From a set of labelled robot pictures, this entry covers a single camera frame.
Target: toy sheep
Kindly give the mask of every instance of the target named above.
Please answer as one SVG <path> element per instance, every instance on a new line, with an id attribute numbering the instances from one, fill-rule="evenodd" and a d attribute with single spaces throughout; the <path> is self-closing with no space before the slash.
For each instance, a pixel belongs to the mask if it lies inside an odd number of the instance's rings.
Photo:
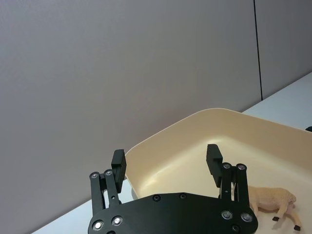
<path id="1" fill-rule="evenodd" d="M 258 207 L 274 211 L 278 209 L 277 215 L 273 221 L 278 221 L 284 214 L 289 215 L 295 224 L 296 231 L 301 230 L 301 222 L 297 213 L 293 210 L 293 204 L 296 197 L 286 189 L 281 188 L 256 188 L 248 186 L 249 203 L 255 216 L 258 213 Z"/>

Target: gray wall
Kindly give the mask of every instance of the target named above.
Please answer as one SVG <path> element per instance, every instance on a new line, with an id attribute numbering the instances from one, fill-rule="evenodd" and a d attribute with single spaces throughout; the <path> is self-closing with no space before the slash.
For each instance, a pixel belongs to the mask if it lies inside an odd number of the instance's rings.
<path id="1" fill-rule="evenodd" d="M 312 71 L 312 1 L 256 0 L 263 98 Z"/>
<path id="2" fill-rule="evenodd" d="M 89 199 L 114 149 L 260 101 L 250 0 L 0 4 L 1 233 Z"/>

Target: cream plastic tray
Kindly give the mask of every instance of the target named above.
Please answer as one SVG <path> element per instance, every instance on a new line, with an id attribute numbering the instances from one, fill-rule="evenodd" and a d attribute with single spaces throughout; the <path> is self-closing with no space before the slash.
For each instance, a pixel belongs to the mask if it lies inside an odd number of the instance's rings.
<path id="1" fill-rule="evenodd" d="M 247 165 L 248 184 L 282 187 L 297 196 L 301 234 L 312 233 L 312 133 L 230 111 L 197 112 L 151 136 L 127 154 L 127 178 L 138 198 L 187 192 L 217 197 L 206 164 L 207 144 L 223 162 Z M 257 234 L 293 234 L 289 218 L 260 212 Z"/>

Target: table surface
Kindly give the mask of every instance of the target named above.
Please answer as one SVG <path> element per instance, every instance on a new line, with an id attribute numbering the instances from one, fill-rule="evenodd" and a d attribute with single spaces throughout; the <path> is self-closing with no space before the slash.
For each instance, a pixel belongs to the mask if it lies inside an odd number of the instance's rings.
<path id="1" fill-rule="evenodd" d="M 273 94 L 243 113 L 281 123 L 298 129 L 312 126 L 312 73 Z M 131 185 L 123 182 L 119 199 L 122 203 L 133 200 Z M 104 193 L 108 204 L 107 192 Z M 92 204 L 87 201 L 33 234 L 87 234 L 92 218 Z"/>

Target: sheep leg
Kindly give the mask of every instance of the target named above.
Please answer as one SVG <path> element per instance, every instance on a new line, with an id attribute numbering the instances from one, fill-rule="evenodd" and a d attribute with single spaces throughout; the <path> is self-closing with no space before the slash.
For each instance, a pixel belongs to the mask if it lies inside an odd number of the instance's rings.
<path id="1" fill-rule="evenodd" d="M 250 203 L 250 205 L 251 205 L 251 207 L 253 209 L 254 215 L 257 217 L 257 215 L 258 215 L 258 205 L 257 205 L 257 203 L 252 202 L 252 203 Z"/>
<path id="2" fill-rule="evenodd" d="M 286 214 L 290 216 L 290 218 L 293 220 L 295 227 L 294 229 L 296 231 L 300 231 L 301 230 L 301 221 L 299 219 L 298 214 L 293 210 L 293 209 L 289 209 L 286 211 Z"/>
<path id="3" fill-rule="evenodd" d="M 285 214 L 286 211 L 287 211 L 287 208 L 288 208 L 288 206 L 286 206 L 286 205 L 281 205 L 281 206 L 279 207 L 279 210 L 278 210 L 276 216 L 274 216 L 274 218 L 273 218 L 272 220 L 277 222 L 280 218 L 282 218 L 282 217 L 284 216 L 284 214 Z"/>

